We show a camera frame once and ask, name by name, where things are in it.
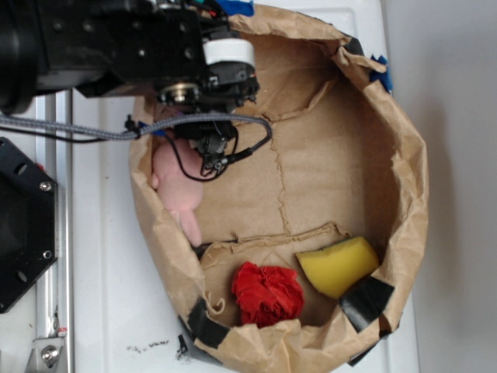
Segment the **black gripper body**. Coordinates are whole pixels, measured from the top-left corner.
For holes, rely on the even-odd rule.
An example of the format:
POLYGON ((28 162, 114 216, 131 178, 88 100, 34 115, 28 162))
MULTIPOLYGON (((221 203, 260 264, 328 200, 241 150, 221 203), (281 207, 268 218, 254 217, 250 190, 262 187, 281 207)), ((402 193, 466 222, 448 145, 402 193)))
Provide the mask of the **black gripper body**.
POLYGON ((38 93, 158 94, 206 77, 199 16, 150 1, 38 1, 43 58, 38 93))

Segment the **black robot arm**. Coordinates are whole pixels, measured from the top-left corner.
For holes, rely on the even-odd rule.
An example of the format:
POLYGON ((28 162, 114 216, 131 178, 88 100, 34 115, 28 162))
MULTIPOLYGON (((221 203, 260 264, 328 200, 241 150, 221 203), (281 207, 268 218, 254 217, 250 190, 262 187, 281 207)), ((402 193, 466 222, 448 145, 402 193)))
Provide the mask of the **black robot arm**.
POLYGON ((183 2, 3 1, 1 110, 77 89, 88 98, 159 95, 207 77, 200 18, 183 2))

